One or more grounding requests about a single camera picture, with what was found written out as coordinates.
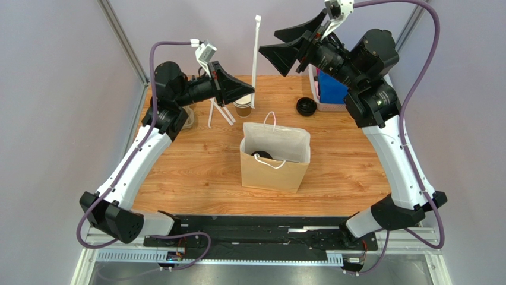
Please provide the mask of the stack of paper cups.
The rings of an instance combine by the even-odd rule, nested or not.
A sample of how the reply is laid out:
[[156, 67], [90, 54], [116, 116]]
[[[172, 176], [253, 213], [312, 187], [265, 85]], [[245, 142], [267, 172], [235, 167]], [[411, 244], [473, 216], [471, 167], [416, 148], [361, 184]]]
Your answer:
[[252, 95], [246, 95], [233, 103], [236, 113], [241, 118], [247, 118], [252, 112]]

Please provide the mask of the cardboard cup carrier tray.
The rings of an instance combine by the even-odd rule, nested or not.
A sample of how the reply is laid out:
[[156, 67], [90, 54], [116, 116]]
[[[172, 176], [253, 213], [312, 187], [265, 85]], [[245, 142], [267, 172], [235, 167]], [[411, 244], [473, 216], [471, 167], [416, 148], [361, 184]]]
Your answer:
[[184, 123], [182, 130], [191, 129], [195, 122], [195, 113], [194, 110], [191, 108], [191, 106], [185, 106], [183, 107], [184, 111], [186, 111], [188, 118], [186, 122]]

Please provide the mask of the black plastic cup lid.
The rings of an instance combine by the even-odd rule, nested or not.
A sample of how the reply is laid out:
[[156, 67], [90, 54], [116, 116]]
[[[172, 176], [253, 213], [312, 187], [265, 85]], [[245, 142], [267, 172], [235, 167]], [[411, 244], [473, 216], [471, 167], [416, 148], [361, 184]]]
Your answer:
[[259, 158], [270, 159], [270, 160], [273, 159], [273, 157], [268, 152], [261, 151], [261, 150], [253, 152], [251, 154], [251, 156], [255, 157], [256, 159], [259, 159]]

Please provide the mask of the brown paper bag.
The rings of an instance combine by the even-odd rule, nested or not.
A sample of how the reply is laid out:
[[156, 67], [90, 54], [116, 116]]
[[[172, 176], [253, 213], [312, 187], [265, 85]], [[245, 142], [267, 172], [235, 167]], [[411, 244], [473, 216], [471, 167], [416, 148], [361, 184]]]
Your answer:
[[[296, 193], [311, 162], [311, 135], [301, 128], [278, 125], [269, 112], [264, 122], [245, 122], [239, 145], [241, 185], [246, 188]], [[273, 159], [251, 156], [266, 151]]]

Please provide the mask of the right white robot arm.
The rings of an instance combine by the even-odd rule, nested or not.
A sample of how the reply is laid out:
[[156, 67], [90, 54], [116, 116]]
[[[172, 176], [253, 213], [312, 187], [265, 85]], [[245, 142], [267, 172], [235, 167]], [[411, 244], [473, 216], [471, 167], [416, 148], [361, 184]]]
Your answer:
[[428, 211], [447, 203], [423, 177], [401, 117], [401, 101], [385, 76], [399, 61], [388, 30], [368, 30], [351, 50], [330, 31], [326, 12], [306, 23], [277, 30], [276, 45], [264, 45], [260, 54], [281, 75], [313, 66], [347, 88], [344, 104], [355, 124], [371, 142], [387, 176], [391, 192], [339, 226], [343, 240], [354, 241], [377, 230], [413, 227]]

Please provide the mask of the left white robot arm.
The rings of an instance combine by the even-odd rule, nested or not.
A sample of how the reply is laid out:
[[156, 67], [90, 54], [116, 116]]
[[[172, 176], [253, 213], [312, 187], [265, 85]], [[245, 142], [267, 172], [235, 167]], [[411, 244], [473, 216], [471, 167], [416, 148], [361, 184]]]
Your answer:
[[217, 61], [205, 75], [189, 79], [172, 61], [154, 69], [154, 92], [134, 144], [109, 179], [94, 193], [84, 192], [79, 204], [91, 227], [113, 241], [131, 243], [139, 235], [168, 235], [175, 217], [168, 213], [149, 216], [132, 210], [147, 175], [161, 154], [174, 142], [187, 121], [184, 109], [215, 99], [220, 107], [254, 92], [253, 86], [228, 74]]

